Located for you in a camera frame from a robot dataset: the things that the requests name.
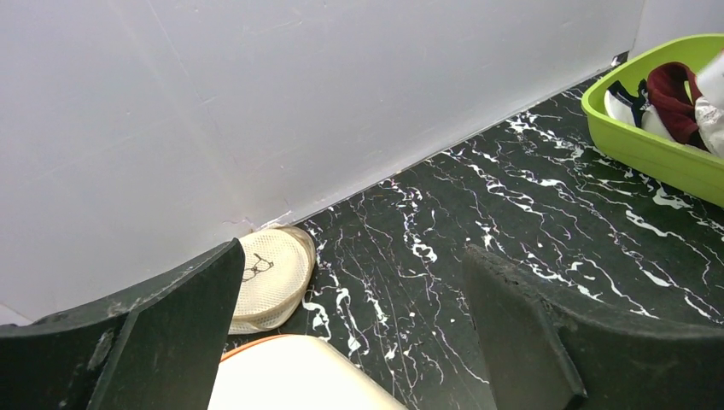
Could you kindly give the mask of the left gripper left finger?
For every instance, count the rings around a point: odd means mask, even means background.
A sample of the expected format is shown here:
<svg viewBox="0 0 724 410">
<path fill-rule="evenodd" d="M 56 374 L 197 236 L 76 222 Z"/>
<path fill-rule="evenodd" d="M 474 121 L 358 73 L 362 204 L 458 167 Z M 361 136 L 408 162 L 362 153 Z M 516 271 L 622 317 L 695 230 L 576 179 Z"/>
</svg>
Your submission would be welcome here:
<svg viewBox="0 0 724 410">
<path fill-rule="evenodd" d="M 93 302 L 3 325 L 2 408 L 206 408 L 244 264 L 232 239 Z"/>
</svg>

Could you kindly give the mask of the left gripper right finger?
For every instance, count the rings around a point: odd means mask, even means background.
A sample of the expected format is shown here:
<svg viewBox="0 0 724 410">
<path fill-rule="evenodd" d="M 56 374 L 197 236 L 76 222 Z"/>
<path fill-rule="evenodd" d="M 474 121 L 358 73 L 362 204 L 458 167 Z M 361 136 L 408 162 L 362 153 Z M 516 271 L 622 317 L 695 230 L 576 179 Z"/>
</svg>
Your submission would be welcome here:
<svg viewBox="0 0 724 410">
<path fill-rule="evenodd" d="M 720 409 L 723 330 L 652 319 L 469 245 L 462 271 L 498 409 Z"/>
</svg>

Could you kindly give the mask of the white bra from bag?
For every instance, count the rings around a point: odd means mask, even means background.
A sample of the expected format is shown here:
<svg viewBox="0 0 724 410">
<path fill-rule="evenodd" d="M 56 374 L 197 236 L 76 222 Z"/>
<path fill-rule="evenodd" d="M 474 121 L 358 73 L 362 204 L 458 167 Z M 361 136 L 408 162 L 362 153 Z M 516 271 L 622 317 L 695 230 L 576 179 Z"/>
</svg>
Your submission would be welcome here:
<svg viewBox="0 0 724 410">
<path fill-rule="evenodd" d="M 695 102 L 695 118 L 706 149 L 723 157 L 723 51 L 720 51 L 696 77 L 701 96 Z"/>
</svg>

